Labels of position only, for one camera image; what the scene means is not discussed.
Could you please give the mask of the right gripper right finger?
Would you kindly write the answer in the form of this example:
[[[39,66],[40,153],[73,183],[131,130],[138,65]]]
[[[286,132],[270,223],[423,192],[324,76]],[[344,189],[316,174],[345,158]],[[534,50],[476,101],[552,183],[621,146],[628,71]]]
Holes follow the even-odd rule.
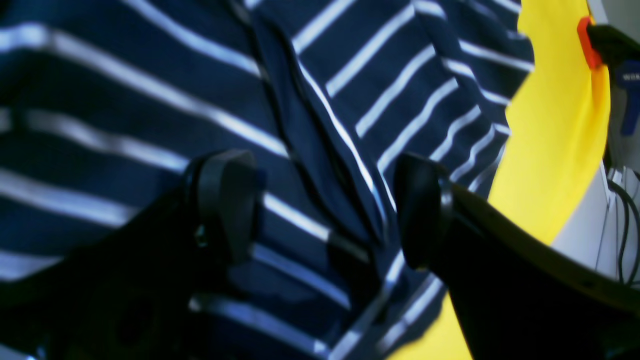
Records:
[[[394,170],[407,265],[446,287],[474,360],[637,360],[639,292],[538,241],[436,162]]]

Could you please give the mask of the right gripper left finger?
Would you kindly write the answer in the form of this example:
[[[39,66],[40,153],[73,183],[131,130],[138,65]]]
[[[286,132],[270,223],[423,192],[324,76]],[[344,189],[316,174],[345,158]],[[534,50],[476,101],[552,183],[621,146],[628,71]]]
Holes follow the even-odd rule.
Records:
[[[3,360],[182,360],[189,302],[250,258],[256,160],[229,149],[98,244],[1,285]]]

